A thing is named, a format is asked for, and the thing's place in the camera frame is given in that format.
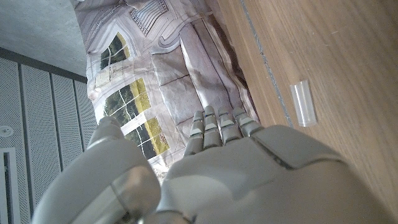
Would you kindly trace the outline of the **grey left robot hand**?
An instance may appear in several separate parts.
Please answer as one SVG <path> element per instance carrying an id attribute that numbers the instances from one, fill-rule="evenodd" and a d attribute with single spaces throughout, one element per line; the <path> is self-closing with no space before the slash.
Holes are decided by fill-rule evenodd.
<path id="1" fill-rule="evenodd" d="M 265 128 L 241 108 L 193 117 L 183 157 L 159 180 L 116 119 L 50 185 L 33 223 L 395 223 L 330 147 Z"/>

